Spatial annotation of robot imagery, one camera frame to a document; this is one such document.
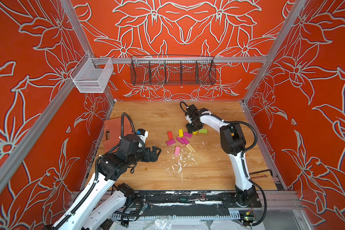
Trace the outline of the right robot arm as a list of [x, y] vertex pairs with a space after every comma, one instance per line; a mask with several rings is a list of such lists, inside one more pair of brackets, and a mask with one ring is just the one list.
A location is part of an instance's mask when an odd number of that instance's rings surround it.
[[[186, 128], [190, 134], [202, 130], [204, 125], [219, 133], [221, 148], [228, 154], [234, 170], [235, 202], [240, 207], [250, 205], [257, 199], [256, 188], [259, 188], [252, 181], [246, 162], [246, 152], [254, 148], [258, 141], [255, 129], [247, 122], [224, 120], [206, 108], [197, 109], [193, 104], [187, 105], [185, 102], [181, 102], [180, 108], [188, 121]], [[246, 147], [246, 139], [241, 125], [248, 127], [254, 136], [254, 141], [249, 147]]]

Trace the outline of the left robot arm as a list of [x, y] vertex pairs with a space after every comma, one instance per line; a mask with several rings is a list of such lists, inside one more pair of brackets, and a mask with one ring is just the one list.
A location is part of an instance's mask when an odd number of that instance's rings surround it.
[[97, 158], [90, 182], [66, 213], [44, 229], [95, 230], [114, 213], [132, 218], [137, 216], [139, 211], [133, 214], [119, 211], [133, 202], [134, 190], [126, 184], [119, 185], [105, 202], [99, 201], [128, 169], [133, 172], [139, 162], [156, 162], [161, 151], [156, 146], [146, 147], [145, 138], [142, 136], [128, 134], [122, 137], [109, 152]]

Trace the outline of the green block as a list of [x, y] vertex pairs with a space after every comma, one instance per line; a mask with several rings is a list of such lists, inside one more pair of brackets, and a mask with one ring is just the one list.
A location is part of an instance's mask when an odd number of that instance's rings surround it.
[[207, 134], [207, 133], [208, 133], [208, 130], [205, 129], [205, 128], [203, 128], [203, 129], [200, 129], [200, 130], [198, 131], [198, 133]]

